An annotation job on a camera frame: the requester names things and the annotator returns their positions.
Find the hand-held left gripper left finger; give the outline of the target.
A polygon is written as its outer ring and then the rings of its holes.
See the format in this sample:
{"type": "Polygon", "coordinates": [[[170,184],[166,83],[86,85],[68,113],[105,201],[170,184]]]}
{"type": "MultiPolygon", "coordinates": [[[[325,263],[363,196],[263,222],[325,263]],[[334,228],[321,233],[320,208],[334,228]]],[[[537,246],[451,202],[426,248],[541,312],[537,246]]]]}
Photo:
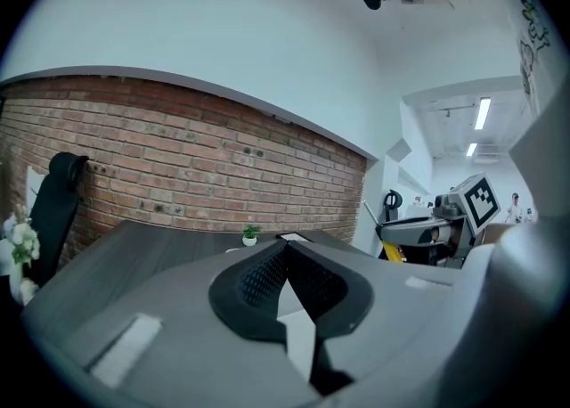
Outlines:
{"type": "Polygon", "coordinates": [[[278,321],[278,306],[287,280],[287,243],[255,246],[254,254],[225,268],[208,290],[216,316],[243,339],[287,343],[286,326],[278,321]]]}

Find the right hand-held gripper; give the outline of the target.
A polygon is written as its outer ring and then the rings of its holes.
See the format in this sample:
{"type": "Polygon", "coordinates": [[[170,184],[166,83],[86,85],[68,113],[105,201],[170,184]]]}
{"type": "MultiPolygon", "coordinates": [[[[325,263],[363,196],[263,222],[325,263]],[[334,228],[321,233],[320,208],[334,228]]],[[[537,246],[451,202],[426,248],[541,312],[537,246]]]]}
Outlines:
{"type": "Polygon", "coordinates": [[[376,226],[379,239],[385,243],[404,246],[443,244],[436,265],[461,269],[468,253],[482,242],[485,228],[501,211],[494,189],[483,172],[468,177],[436,197],[433,217],[414,217],[388,221],[376,226]],[[433,241],[435,219],[446,222],[438,227],[438,240],[433,241]]]}

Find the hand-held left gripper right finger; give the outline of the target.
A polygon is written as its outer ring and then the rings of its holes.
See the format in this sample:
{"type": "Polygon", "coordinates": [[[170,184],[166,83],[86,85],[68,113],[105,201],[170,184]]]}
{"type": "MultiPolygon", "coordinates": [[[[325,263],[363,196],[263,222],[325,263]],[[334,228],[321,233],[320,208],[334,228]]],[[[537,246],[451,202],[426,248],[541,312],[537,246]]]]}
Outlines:
{"type": "Polygon", "coordinates": [[[292,241],[284,250],[288,281],[315,325],[309,382],[323,396],[354,379],[330,363],[328,339],[352,334],[370,311],[374,293],[359,273],[292,241]]]}

